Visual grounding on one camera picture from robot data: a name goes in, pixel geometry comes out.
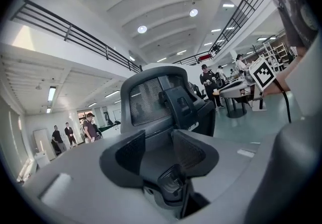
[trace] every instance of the woman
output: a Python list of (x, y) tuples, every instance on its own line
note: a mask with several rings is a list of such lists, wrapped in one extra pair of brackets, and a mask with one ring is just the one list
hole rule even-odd
[(237, 63), (237, 67), (238, 67), (238, 70), (239, 70), (239, 73), (240, 74), (243, 74), (244, 73), (244, 70), (246, 70), (248, 68), (248, 66), (246, 66), (242, 60), (243, 60), (243, 55), (241, 54), (238, 54), (237, 55), (237, 58), (236, 58), (236, 63)]

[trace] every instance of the round ceiling light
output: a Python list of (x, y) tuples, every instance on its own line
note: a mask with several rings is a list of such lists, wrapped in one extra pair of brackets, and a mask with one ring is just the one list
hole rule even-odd
[(192, 9), (189, 14), (191, 17), (195, 17), (198, 14), (198, 10)]
[(147, 27), (145, 25), (141, 25), (139, 28), (137, 28), (137, 31), (139, 33), (145, 33), (147, 31)]

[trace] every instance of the ceiling light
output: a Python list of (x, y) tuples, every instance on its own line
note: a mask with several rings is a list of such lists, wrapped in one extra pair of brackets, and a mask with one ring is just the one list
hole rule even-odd
[(52, 101), (52, 99), (54, 98), (55, 91), (56, 91), (56, 87), (51, 86), (49, 88), (48, 101)]
[(114, 95), (114, 94), (116, 94), (116, 93), (119, 93), (120, 91), (115, 91), (115, 92), (113, 92), (113, 93), (111, 93), (111, 94), (109, 94), (109, 95), (106, 95), (105, 96), (105, 98), (107, 98), (107, 97), (110, 97), (110, 96), (112, 96), (112, 95)]
[(182, 55), (183, 53), (185, 53), (187, 50), (183, 50), (177, 53), (177, 55)]
[(138, 96), (138, 95), (140, 95), (141, 93), (137, 93), (137, 94), (134, 94), (134, 95), (132, 95), (131, 97), (135, 97), (135, 96)]
[(190, 13), (189, 13), (189, 15), (190, 15), (191, 17), (195, 17), (197, 14), (198, 14), (198, 10), (196, 10), (196, 9), (192, 9), (192, 10), (190, 11)]
[(157, 62), (160, 62), (160, 61), (165, 60), (165, 59), (167, 59), (167, 58), (165, 57), (165, 58), (163, 58), (163, 59), (158, 60)]
[(147, 27), (145, 25), (141, 25), (139, 28), (137, 28), (137, 31), (139, 33), (145, 33), (147, 31)]
[(223, 8), (233, 8), (235, 5), (234, 4), (223, 4)]
[(90, 105), (88, 106), (88, 108), (90, 108), (91, 106), (94, 106), (95, 104), (96, 104), (96, 102), (94, 102), (94, 103), (90, 104)]

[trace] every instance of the black cable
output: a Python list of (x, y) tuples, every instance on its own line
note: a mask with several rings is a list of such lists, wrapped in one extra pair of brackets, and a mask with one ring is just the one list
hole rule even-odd
[(287, 109), (287, 116), (288, 116), (288, 122), (289, 123), (292, 123), (292, 120), (291, 120), (291, 113), (290, 113), (290, 105), (288, 104), (288, 98), (287, 98), (287, 95), (284, 91), (284, 89), (282, 88), (282, 86), (280, 85), (280, 83), (277, 81), (277, 79), (274, 79), (274, 83), (276, 84), (276, 86), (281, 90), (283, 96), (284, 96), (284, 99), (285, 99), (285, 102), (286, 102), (286, 109)]

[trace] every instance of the black metal railing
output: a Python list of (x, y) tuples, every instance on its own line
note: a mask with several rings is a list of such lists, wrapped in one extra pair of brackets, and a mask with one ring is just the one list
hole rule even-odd
[[(223, 31), (220, 33), (216, 41), (212, 44), (209, 51), (213, 58), (216, 54), (233, 38), (233, 36), (242, 28), (246, 21), (252, 16), (264, 0), (241, 0), (232, 17), (229, 19)], [(190, 62), (188, 58), (180, 60), (181, 62)]]
[(201, 52), (199, 54), (186, 57), (184, 59), (181, 59), (179, 61), (174, 62), (173, 64), (182, 64), (182, 65), (196, 65), (199, 64), (202, 60), (200, 57), (209, 55), (210, 58), (212, 58), (212, 55), (209, 51)]
[(103, 56), (106, 60), (113, 61), (130, 71), (141, 72), (140, 67), (106, 45), (103, 41), (30, 0), (24, 0), (24, 4), (15, 12), (10, 20), (29, 23), (62, 37), (66, 42), (73, 42), (89, 49)]

